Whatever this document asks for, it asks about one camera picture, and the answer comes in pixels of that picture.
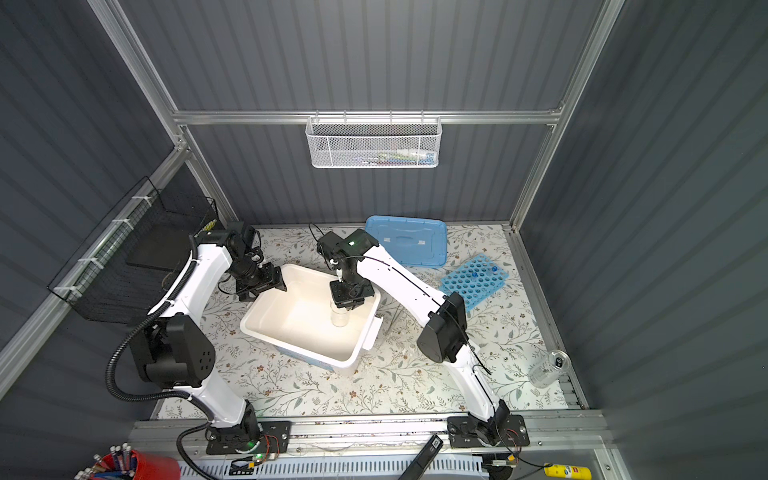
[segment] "black wire mesh basket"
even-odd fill
[[[49,291],[85,319],[125,324],[144,318],[187,262],[188,235],[220,227],[215,200],[203,195],[160,191],[153,186],[148,195],[132,198],[135,207],[128,215],[112,220],[106,237],[86,245],[94,238],[93,232],[48,284]],[[104,223],[94,230],[102,228]],[[169,235],[185,241],[176,242],[170,260],[164,258],[166,265],[137,263],[140,250],[155,249],[152,242]]]

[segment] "gray corrugated wall panel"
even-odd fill
[[[628,2],[522,229],[636,478],[764,476],[764,7]]]
[[[556,108],[598,0],[132,0],[185,110]]]
[[[0,4],[5,343],[171,143],[85,2]]]
[[[447,125],[436,168],[378,170],[313,167],[298,125],[191,130],[239,215],[279,224],[507,220],[548,127]]]
[[[85,0],[0,2],[0,110],[2,348],[83,239],[173,145]],[[146,418],[151,405],[118,402],[103,386],[124,334],[64,319],[0,402],[0,476],[71,478]],[[119,382],[146,391],[129,367]],[[50,460],[35,469],[33,452]]]

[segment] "blue plastic lid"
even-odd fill
[[[443,266],[448,259],[448,228],[440,220],[374,215],[366,232],[402,265]]]

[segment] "red pen holder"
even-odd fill
[[[132,451],[136,458],[136,475],[134,480],[179,480],[181,470],[176,460],[160,457],[151,453]],[[110,468],[115,468],[112,455],[106,454],[102,461]]]

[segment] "tub handle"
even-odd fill
[[[362,347],[366,350],[373,348],[373,343],[376,341],[376,337],[379,336],[379,330],[382,327],[383,318],[380,316],[374,316],[371,322],[371,327],[368,329],[366,339],[362,341]]]

